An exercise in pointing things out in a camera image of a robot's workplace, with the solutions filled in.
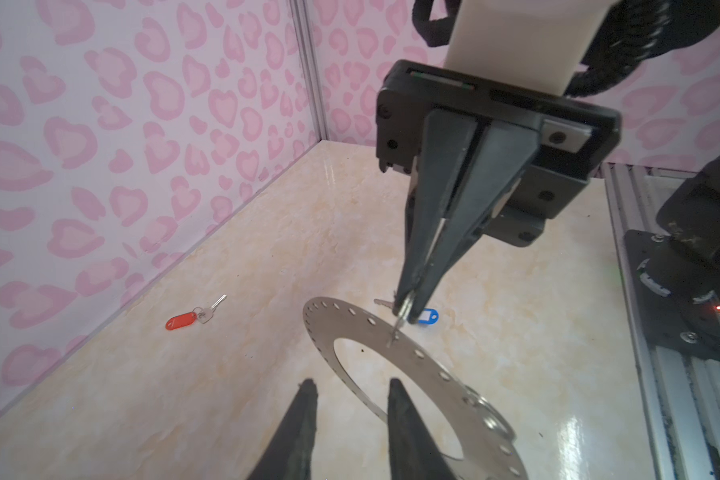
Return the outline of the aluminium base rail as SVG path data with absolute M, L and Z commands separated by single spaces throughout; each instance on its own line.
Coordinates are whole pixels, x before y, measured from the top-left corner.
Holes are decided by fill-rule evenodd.
M 720 300 L 664 298 L 640 279 L 669 239 L 659 208 L 685 172 L 608 163 L 601 172 L 658 479 L 720 479 Z

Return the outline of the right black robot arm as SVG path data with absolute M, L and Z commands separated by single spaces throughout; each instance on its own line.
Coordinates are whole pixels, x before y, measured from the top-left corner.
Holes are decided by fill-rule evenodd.
M 720 1 L 450 1 L 411 21 L 442 67 L 396 62 L 376 100 L 381 170 L 410 178 L 392 311 L 414 323 L 483 236 L 525 247 L 616 148 L 588 98 L 720 26 Z

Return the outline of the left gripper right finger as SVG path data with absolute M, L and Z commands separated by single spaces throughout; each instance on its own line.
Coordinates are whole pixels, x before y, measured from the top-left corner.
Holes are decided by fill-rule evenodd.
M 387 430 L 392 480 L 455 479 L 402 381 L 397 378 L 392 378 L 389 385 Z

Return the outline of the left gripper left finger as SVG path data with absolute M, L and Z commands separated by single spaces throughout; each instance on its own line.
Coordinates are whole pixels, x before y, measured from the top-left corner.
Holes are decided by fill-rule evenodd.
M 311 478 L 311 460 L 317 433 L 318 391 L 312 379 L 304 380 L 270 443 L 248 480 Z

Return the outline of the right corner aluminium post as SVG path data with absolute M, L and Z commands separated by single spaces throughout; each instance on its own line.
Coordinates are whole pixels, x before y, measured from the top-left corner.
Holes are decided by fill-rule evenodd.
M 326 107 L 317 62 L 316 46 L 312 35 L 307 2 L 290 0 L 298 50 L 308 92 L 310 110 L 313 116 L 316 136 L 320 141 L 329 140 Z

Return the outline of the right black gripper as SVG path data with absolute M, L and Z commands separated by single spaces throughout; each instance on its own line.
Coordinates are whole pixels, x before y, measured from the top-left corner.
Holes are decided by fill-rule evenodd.
M 461 114 L 539 132 L 497 120 L 480 125 Z M 613 109 L 399 60 L 378 92 L 376 125 L 380 170 L 411 174 L 419 154 L 394 303 L 412 323 L 482 232 L 510 245 L 539 238 L 546 222 L 588 185 L 618 145 L 621 116 Z

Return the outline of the perforated metal ring disc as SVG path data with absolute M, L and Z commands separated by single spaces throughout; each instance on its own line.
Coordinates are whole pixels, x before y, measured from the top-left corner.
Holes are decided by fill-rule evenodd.
M 396 366 L 438 407 L 453 429 L 463 457 L 444 457 L 459 479 L 526 479 L 509 422 L 426 350 L 378 316 L 343 300 L 315 297 L 303 307 L 310 339 L 339 379 L 382 421 L 387 415 L 341 364 L 334 343 L 355 341 Z

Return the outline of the key with red tag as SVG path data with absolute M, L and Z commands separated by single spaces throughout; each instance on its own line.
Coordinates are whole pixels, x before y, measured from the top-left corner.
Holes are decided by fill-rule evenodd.
M 173 331 L 188 327 L 194 323 L 205 324 L 215 315 L 217 308 L 227 299 L 228 295 L 221 295 L 212 305 L 208 307 L 195 307 L 193 310 L 171 317 L 165 323 L 165 329 Z

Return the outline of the key with blue tag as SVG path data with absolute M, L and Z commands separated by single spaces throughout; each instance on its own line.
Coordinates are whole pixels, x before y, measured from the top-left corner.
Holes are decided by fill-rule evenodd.
M 394 304 L 391 301 L 383 299 L 375 299 L 376 305 L 384 306 L 392 309 Z M 417 323 L 420 325 L 434 325 L 440 319 L 440 314 L 437 310 L 431 308 L 425 308 L 417 319 Z

